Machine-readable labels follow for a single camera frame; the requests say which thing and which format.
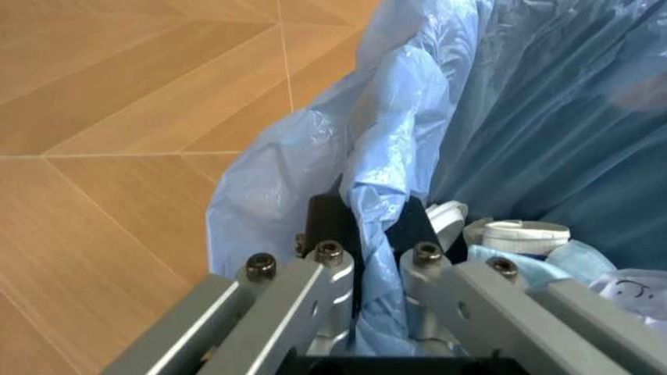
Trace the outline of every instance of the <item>crumpled plastic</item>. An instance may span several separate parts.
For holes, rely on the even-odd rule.
[[[430,199],[667,269],[665,1],[498,2],[489,24]]]
[[[233,277],[256,252],[288,262],[308,199],[341,174],[366,265],[356,354],[417,354],[384,235],[410,195],[469,203],[473,217],[564,223],[615,263],[667,267],[650,249],[667,241],[656,188],[667,174],[654,161],[665,159],[667,135],[664,4],[385,1],[355,71],[225,172],[207,212],[210,270]],[[623,179],[643,197],[610,210],[628,198],[617,192],[630,190]],[[595,212],[620,206],[631,209],[611,226]],[[626,250],[643,240],[624,255],[610,234]]]
[[[588,286],[598,278],[616,271],[616,267],[597,249],[577,240],[557,247],[544,261],[480,245],[468,248],[468,260],[486,262],[494,256],[512,260],[526,280],[527,287],[569,278]]]

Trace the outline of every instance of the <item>trash bag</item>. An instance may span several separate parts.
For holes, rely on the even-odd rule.
[[[384,234],[411,195],[565,224],[619,268],[667,268],[665,1],[385,1],[355,71],[224,173],[210,270],[288,262],[309,198],[341,174],[366,266],[356,354],[419,354]]]

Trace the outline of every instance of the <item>wooden floor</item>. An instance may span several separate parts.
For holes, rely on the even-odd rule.
[[[376,4],[0,0],[0,373],[97,373],[201,279],[219,175]]]

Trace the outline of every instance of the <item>light blue plastic bag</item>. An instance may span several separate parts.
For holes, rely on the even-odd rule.
[[[655,167],[652,158],[665,156],[658,147],[665,141],[665,103],[657,100],[665,85],[656,84],[667,69],[664,4],[385,1],[366,30],[356,70],[264,131],[225,172],[207,214],[210,270],[233,277],[256,252],[288,262],[308,199],[342,173],[340,193],[357,219],[366,265],[354,350],[414,355],[383,233],[409,195],[456,198],[474,216],[575,224],[574,237],[603,252],[609,241],[598,239],[609,233],[625,245],[624,234],[655,234],[665,219],[654,206],[643,204],[632,223],[620,217],[610,227],[598,223],[594,210],[630,190],[613,177],[617,191],[609,191],[602,180],[610,170],[646,177],[641,163]],[[642,83],[644,96],[628,94]],[[622,109],[607,113],[614,101]],[[626,107],[643,111],[636,122],[623,122]],[[604,142],[590,141],[594,136]],[[628,164],[628,158],[640,160]],[[563,166],[573,172],[564,174]],[[665,168],[649,177],[633,189],[658,198]],[[581,209],[588,204],[582,197],[590,199],[589,212]],[[570,215],[561,206],[579,210]],[[586,213],[595,218],[590,224],[577,216]],[[638,227],[643,214],[647,226]],[[634,258],[650,258],[644,252],[655,238],[667,239],[634,244],[642,254]]]

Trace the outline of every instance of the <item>blue plastic bag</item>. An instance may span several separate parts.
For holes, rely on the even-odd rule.
[[[385,1],[355,71],[225,172],[207,214],[211,271],[232,277],[255,252],[288,262],[308,199],[341,173],[366,265],[357,354],[418,354],[384,235],[410,195],[564,223],[617,266],[667,267],[665,12],[658,0]]]

